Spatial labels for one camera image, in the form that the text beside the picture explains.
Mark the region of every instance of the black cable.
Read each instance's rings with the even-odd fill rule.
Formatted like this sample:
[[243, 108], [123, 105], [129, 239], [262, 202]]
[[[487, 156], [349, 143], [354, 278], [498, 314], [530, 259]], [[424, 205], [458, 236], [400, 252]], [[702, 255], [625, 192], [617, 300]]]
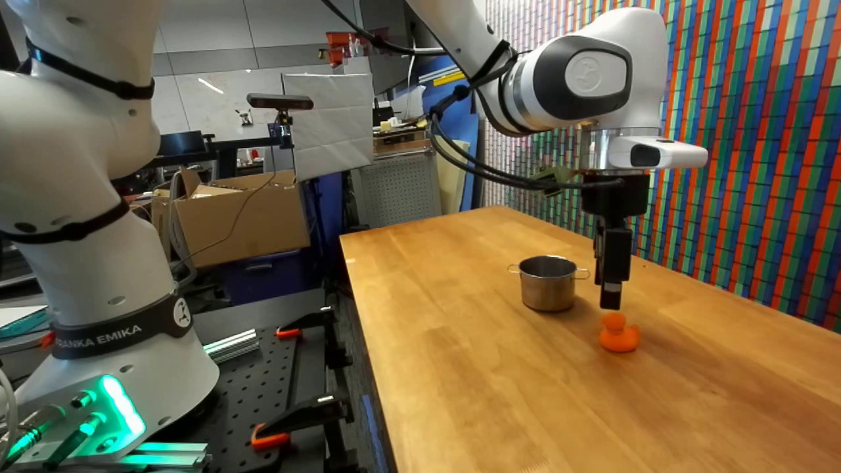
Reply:
[[473, 164], [473, 167], [471, 167], [471, 164], [466, 164], [466, 160], [452, 159], [452, 152], [439, 144], [437, 135], [446, 143], [446, 138], [442, 135], [437, 118], [431, 118], [431, 144], [433, 144], [437, 156], [442, 156], [442, 159], [443, 159], [446, 164], [452, 164], [454, 169], [460, 169], [460, 172], [466, 172], [466, 173], [473, 173], [473, 177], [481, 177], [481, 180], [489, 180], [489, 181], [496, 181], [496, 185], [504, 185], [504, 188], [538, 190], [533, 180], [510, 177], [510, 173], [502, 173], [502, 172], [494, 173], [496, 169], [494, 169], [494, 172], [487, 172], [483, 164], [479, 164], [479, 160], [471, 160], [471, 164]]
[[442, 133], [442, 126], [439, 126], [437, 122], [431, 122], [431, 141], [433, 141], [433, 151], [437, 151], [443, 160], [450, 160], [452, 167], [458, 167], [458, 169], [463, 169], [463, 172], [468, 172], [468, 173], [473, 173], [473, 177], [483, 177], [483, 180], [496, 181], [496, 185], [504, 185], [504, 188], [538, 190], [533, 180], [516, 177], [516, 173], [504, 173], [504, 172], [498, 172], [498, 169], [494, 169], [494, 167], [487, 167], [487, 164], [471, 159], [458, 143], [452, 143], [452, 141]]
[[[563, 190], [593, 190], [593, 188], [621, 188], [622, 185], [621, 180], [615, 180], [615, 181], [563, 185], [551, 173], [538, 177], [538, 180], [529, 180], [529, 177], [516, 177], [516, 173], [508, 173], [502, 169], [494, 169], [494, 167], [487, 167], [487, 164], [475, 160], [471, 152], [466, 152], [460, 144], [454, 144], [454, 141], [450, 141], [439, 126], [439, 122], [443, 118], [446, 108], [460, 102], [460, 100], [466, 100], [468, 95], [471, 95], [468, 88], [454, 88], [452, 95], [443, 98], [442, 102], [437, 102], [431, 108], [431, 113], [426, 117], [433, 152], [442, 156], [454, 169], [460, 169], [466, 173], [473, 173], [473, 177], [481, 177], [481, 180], [489, 180], [489, 181], [496, 181], [496, 185], [504, 185], [504, 188], [546, 192], [546, 196], [554, 196], [554, 192], [563, 192]], [[454, 156], [460, 156], [460, 159], [454, 159], [450, 151], [443, 151], [437, 138], [442, 138], [454, 151]]]
[[[508, 53], [508, 60], [502, 64], [502, 70], [491, 72], [498, 59]], [[489, 83], [496, 83], [498, 76], [510, 75], [521, 60], [521, 53], [510, 45], [510, 42], [498, 42], [494, 47], [494, 53], [487, 59], [487, 64], [468, 80], [475, 89], [489, 85]]]
[[384, 42], [381, 37], [374, 37], [371, 33], [364, 33], [363, 26], [357, 26], [353, 18], [345, 17], [345, 12], [335, 8], [334, 0], [321, 0], [334, 17], [338, 17], [353, 33], [357, 33], [359, 37], [364, 37], [374, 47], [378, 51], [392, 51], [396, 55], [418, 55], [416, 51], [410, 47], [401, 47], [401, 45], [389, 45]]

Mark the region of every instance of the wooden tabletop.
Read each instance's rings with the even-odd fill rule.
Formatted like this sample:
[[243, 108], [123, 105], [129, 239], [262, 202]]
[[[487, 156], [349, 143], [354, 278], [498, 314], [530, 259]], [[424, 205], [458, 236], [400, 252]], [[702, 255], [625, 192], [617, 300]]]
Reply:
[[521, 306], [516, 265], [592, 242], [487, 209], [341, 236], [401, 473], [841, 472], [841, 336], [632, 261], [632, 355], [597, 348], [600, 290]]

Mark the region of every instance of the colorful wall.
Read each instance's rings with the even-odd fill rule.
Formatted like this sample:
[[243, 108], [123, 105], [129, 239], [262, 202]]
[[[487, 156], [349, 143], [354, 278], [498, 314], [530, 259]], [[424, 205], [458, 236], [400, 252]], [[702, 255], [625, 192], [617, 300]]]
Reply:
[[[516, 47], [644, 5], [669, 39], [664, 135], [709, 151], [702, 172], [664, 172], [636, 255], [841, 332], [841, 0], [487, 0]], [[568, 167], [589, 135], [504, 141], [487, 159], [510, 172]], [[592, 234], [579, 196], [487, 185], [502, 202]]]

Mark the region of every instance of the orange object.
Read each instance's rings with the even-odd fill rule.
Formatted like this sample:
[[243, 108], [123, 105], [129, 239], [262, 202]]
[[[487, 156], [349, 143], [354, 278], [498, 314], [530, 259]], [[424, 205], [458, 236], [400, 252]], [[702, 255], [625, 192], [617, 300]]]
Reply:
[[600, 344], [607, 352], [632, 352], [638, 348], [638, 330], [629, 327], [625, 317], [607, 314], [602, 318]]
[[45, 336], [42, 336], [42, 349], [52, 349], [54, 348], [54, 332], [48, 332]]
[[326, 42], [328, 42], [326, 60], [330, 67], [341, 67], [345, 59], [349, 55], [353, 33], [326, 33]]
[[261, 432], [262, 432], [262, 423], [255, 426], [253, 439], [250, 439], [250, 444], [257, 455], [271, 453], [271, 451], [282, 451], [292, 441], [289, 434], [261, 437]]
[[305, 336], [305, 332], [301, 330], [289, 330], [289, 332], [276, 330], [272, 336], [276, 340], [299, 340], [299, 336]]

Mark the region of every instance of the ceiling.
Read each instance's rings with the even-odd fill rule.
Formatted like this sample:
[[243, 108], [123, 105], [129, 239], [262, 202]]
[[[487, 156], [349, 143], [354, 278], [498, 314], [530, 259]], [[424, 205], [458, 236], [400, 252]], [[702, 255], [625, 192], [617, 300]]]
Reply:
[[[357, 0], [334, 0], [357, 18]], [[23, 53], [21, 26], [0, 0], [0, 13]], [[241, 51], [324, 42], [346, 26], [321, 0], [166, 0], [155, 53]]]

